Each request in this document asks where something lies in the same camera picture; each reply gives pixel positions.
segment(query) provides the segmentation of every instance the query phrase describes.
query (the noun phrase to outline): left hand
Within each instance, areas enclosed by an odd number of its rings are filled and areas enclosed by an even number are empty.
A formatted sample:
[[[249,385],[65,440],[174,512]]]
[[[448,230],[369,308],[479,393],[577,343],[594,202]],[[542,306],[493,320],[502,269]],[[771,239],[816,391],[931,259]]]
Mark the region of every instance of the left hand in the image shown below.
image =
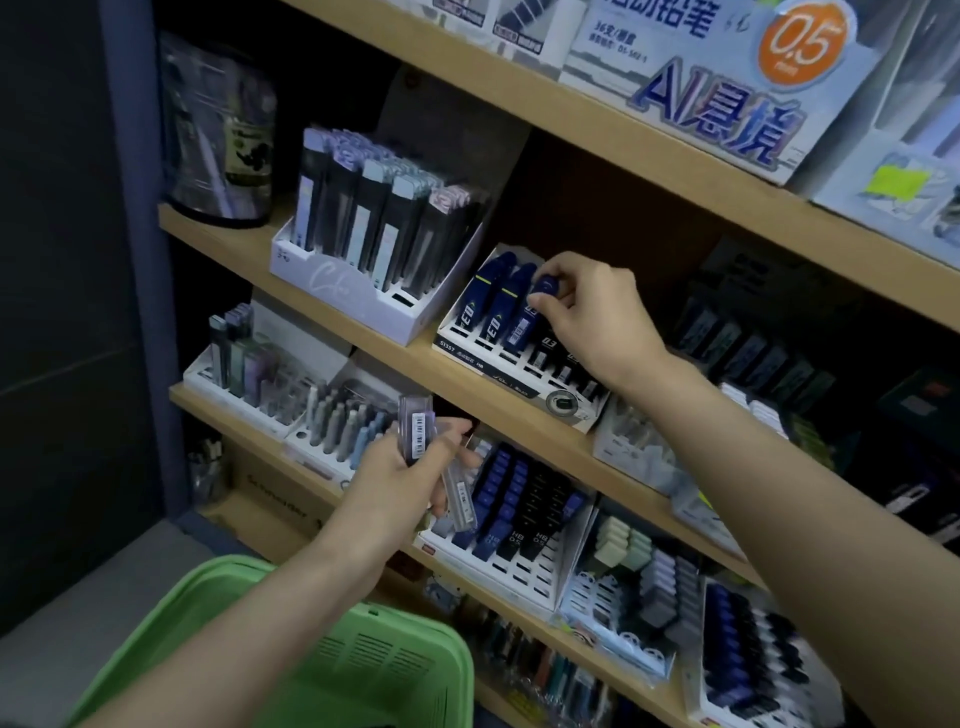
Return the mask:
[[[320,535],[327,550],[348,558],[358,576],[369,574],[370,587],[395,551],[409,544],[414,528],[431,504],[434,516],[446,513],[441,475],[455,457],[466,468],[479,468],[482,458],[461,446],[473,427],[470,420],[438,418],[441,432],[413,467],[400,454],[396,429],[370,445],[340,506]]]

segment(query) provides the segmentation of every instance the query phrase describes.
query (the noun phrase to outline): right hand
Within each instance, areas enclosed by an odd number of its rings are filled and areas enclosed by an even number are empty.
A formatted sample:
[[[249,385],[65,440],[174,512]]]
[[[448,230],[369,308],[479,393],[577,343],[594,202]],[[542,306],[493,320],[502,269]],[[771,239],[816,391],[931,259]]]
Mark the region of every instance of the right hand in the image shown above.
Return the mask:
[[[636,292],[626,268],[566,252],[546,261],[535,275],[560,280],[557,297],[531,295],[566,349],[609,389],[623,392],[637,378],[656,378],[670,355]]]

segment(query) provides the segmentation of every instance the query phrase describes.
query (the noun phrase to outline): blue packaging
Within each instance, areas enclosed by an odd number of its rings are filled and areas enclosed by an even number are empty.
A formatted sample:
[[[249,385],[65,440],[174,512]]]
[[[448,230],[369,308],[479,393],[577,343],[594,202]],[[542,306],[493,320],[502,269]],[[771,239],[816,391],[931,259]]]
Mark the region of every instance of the blue packaging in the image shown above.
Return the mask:
[[[560,282],[553,276],[541,276],[530,291],[533,293],[545,293],[548,296],[556,296],[560,290]],[[520,356],[523,350],[527,348],[530,341],[530,334],[533,333],[540,314],[531,305],[527,304],[520,309],[514,320],[510,323],[510,332],[503,343],[503,350],[514,356]]]
[[[503,338],[506,331],[505,324],[514,315],[516,304],[520,301],[520,297],[526,294],[530,287],[530,279],[536,272],[536,263],[524,263],[500,287],[496,296],[493,297],[486,329],[481,338],[491,344],[495,344]]]
[[[458,324],[463,328],[473,328],[482,321],[487,313],[490,293],[500,285],[503,278],[510,274],[516,265],[516,255],[504,253],[482,266],[467,285],[464,295],[464,307],[460,312]]]

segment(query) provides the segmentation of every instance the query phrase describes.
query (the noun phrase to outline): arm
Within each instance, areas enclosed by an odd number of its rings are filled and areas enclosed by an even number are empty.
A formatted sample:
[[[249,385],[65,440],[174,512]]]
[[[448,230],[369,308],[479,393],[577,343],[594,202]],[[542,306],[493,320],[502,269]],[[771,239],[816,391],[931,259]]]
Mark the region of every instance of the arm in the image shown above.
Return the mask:
[[[960,561],[669,354],[630,271],[567,253],[541,272],[565,279],[572,306],[542,295],[531,303],[595,376],[653,420],[870,718],[955,725]]]
[[[408,542],[428,501],[445,510],[438,479],[470,427],[451,427],[407,468],[388,433],[371,445],[340,507],[316,540],[83,724],[83,728],[249,725],[279,681],[376,584]],[[358,533],[366,538],[358,539]]]

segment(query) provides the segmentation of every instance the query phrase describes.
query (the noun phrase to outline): yellow sticky note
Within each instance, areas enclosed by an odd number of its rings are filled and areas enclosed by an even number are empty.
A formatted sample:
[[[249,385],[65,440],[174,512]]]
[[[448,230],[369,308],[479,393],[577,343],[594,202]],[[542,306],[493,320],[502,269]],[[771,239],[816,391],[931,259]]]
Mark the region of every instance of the yellow sticky note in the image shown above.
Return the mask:
[[[903,169],[893,164],[884,164],[874,172],[874,177],[864,192],[909,202],[920,194],[931,174],[923,169]]]

